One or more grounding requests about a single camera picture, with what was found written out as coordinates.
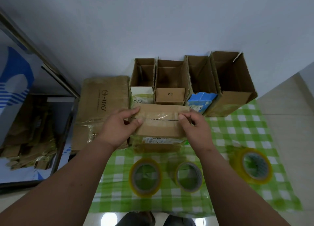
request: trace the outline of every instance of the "yellow tape roll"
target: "yellow tape roll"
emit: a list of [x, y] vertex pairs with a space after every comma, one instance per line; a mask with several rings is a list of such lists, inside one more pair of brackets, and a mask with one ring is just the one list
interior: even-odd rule
[[[196, 176], [196, 182], [195, 182], [195, 186], [192, 189], [188, 189], [188, 188], [184, 188], [183, 185], [180, 183], [179, 181], [179, 170], [180, 168], [182, 168], [183, 166], [189, 166], [191, 167], [191, 169], [194, 171], [193, 174], [195, 174]], [[194, 163], [190, 162], [190, 161], [185, 161], [180, 163], [176, 170], [175, 170], [175, 177], [174, 177], [175, 183], [176, 185], [182, 189], [185, 192], [189, 192], [189, 193], [195, 193], [196, 191], [198, 191], [203, 184], [203, 175], [202, 175], [202, 171], [200, 170], [200, 168], [198, 168], [197, 165], [195, 165]]]
[[[255, 165], [253, 171], [245, 164], [248, 158]], [[235, 152], [234, 157], [230, 159], [230, 165], [249, 184], [266, 184], [273, 176], [273, 168], [268, 158], [253, 148], [244, 148]]]
[[[153, 185], [153, 187], [151, 189], [148, 190], [142, 190], [140, 189], [136, 183], [135, 183], [135, 173], [137, 172], [137, 170], [143, 166], [143, 165], [149, 165], [152, 166], [156, 173], [157, 173], [157, 180], [155, 182], [155, 184]], [[154, 161], [151, 158], [142, 158], [140, 160], [138, 160], [130, 169], [129, 172], [129, 185], [130, 188], [132, 189], [132, 191], [139, 197], [142, 198], [149, 198], [152, 197], [155, 193], [157, 193], [157, 191], [160, 189], [160, 185], [161, 185], [161, 169], [158, 165], [158, 163], [156, 161]]]

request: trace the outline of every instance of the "hand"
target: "hand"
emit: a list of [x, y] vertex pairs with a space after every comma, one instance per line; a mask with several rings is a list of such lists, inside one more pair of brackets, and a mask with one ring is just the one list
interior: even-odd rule
[[212, 141], [210, 126], [200, 113], [193, 109], [190, 109], [188, 113], [179, 113], [179, 121], [196, 155], [216, 149]]
[[133, 119], [130, 124], [125, 124], [124, 119], [131, 117], [139, 111], [140, 107], [134, 109], [118, 109], [114, 111], [104, 122], [97, 140], [107, 143], [116, 150], [129, 136], [143, 123], [142, 119]]

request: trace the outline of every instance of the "person's right arm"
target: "person's right arm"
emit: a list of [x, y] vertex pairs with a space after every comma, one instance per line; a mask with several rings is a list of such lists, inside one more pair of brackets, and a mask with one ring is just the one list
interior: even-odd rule
[[[192, 119], [195, 125], [187, 120]], [[181, 113], [179, 121], [187, 139], [200, 159], [203, 175], [220, 226], [289, 225], [259, 196], [215, 148], [205, 118], [191, 110]]]

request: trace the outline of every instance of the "person's left hand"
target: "person's left hand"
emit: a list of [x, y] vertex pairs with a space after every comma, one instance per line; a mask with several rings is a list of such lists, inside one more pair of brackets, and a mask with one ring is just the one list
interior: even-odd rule
[[139, 111], [134, 109], [118, 109], [114, 111], [104, 122], [97, 140], [109, 144], [116, 150], [129, 136], [143, 123], [143, 119], [133, 119], [130, 124], [125, 124], [124, 119], [129, 118]]

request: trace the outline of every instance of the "person's left arm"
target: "person's left arm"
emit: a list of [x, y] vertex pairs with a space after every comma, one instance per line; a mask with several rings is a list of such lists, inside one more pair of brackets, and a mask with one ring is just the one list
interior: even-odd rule
[[139, 108], [117, 110], [102, 132], [68, 164], [0, 213], [1, 225], [83, 225], [109, 157], [142, 124], [124, 119]]

